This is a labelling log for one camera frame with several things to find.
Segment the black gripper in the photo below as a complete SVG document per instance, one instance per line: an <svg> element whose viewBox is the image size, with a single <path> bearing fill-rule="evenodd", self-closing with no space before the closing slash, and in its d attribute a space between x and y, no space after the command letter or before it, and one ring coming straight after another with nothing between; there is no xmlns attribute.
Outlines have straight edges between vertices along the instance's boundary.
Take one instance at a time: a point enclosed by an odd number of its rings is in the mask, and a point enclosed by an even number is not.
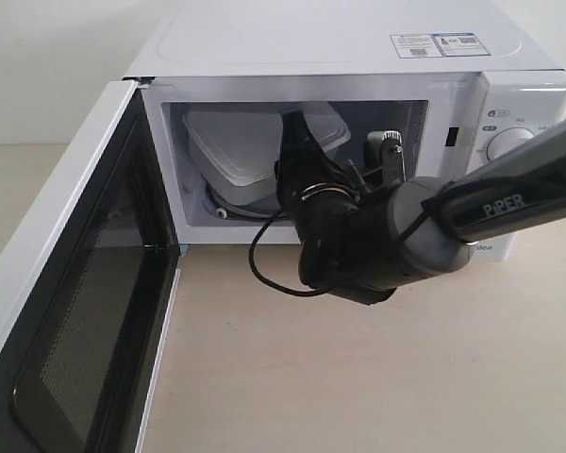
<svg viewBox="0 0 566 453"><path fill-rule="evenodd" d="M373 192L352 165L330 159L308 127L302 110L283 113L280 156L275 162L275 195L279 207L272 220L303 226L325 206L352 210Z"/></svg>

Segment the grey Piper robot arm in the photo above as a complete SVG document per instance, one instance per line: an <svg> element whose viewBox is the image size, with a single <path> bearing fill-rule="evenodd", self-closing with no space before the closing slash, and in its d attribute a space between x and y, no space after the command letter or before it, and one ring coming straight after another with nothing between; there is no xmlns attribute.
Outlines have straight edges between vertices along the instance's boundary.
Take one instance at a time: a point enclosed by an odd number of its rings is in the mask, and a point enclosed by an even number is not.
<svg viewBox="0 0 566 453"><path fill-rule="evenodd" d="M478 242L566 218L566 119L471 173L417 176L360 193L310 132L281 117L276 196L317 293L373 305L464 268Z"/></svg>

